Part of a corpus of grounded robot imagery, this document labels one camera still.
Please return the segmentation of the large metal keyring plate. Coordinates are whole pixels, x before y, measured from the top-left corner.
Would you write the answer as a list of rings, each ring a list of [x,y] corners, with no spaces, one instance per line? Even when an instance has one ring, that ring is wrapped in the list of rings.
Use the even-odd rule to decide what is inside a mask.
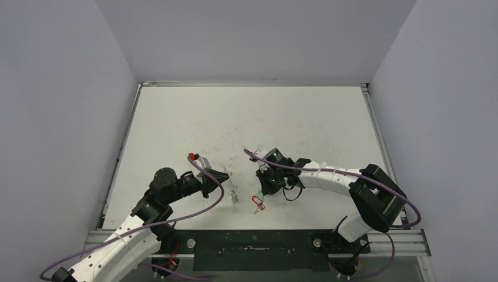
[[[223,166],[224,173],[228,174],[228,179],[226,180],[226,183],[228,184],[228,195],[231,197],[231,202],[232,204],[235,204],[238,202],[238,196],[236,194],[237,192],[237,187],[233,185],[232,183],[232,172],[229,172],[225,166]]]

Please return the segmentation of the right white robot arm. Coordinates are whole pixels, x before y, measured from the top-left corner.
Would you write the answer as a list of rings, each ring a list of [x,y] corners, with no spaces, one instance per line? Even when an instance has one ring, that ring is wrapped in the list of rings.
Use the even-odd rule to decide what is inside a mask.
[[[292,160],[277,148],[246,154],[258,164],[256,176],[265,196],[297,187],[301,192],[321,189],[352,200],[355,211],[343,216],[332,235],[333,247],[340,252],[370,231],[388,232],[406,204],[406,194],[375,164],[343,169],[306,158]]]

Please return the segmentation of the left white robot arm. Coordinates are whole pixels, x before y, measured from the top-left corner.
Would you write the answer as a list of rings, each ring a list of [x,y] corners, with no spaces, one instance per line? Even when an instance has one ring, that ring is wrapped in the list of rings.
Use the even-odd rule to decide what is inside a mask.
[[[171,203],[200,192],[208,197],[230,178],[211,168],[191,170],[181,176],[165,167],[153,176],[144,196],[124,222],[103,243],[86,250],[72,267],[57,269],[45,281],[120,281],[146,257],[170,252],[175,245]]]

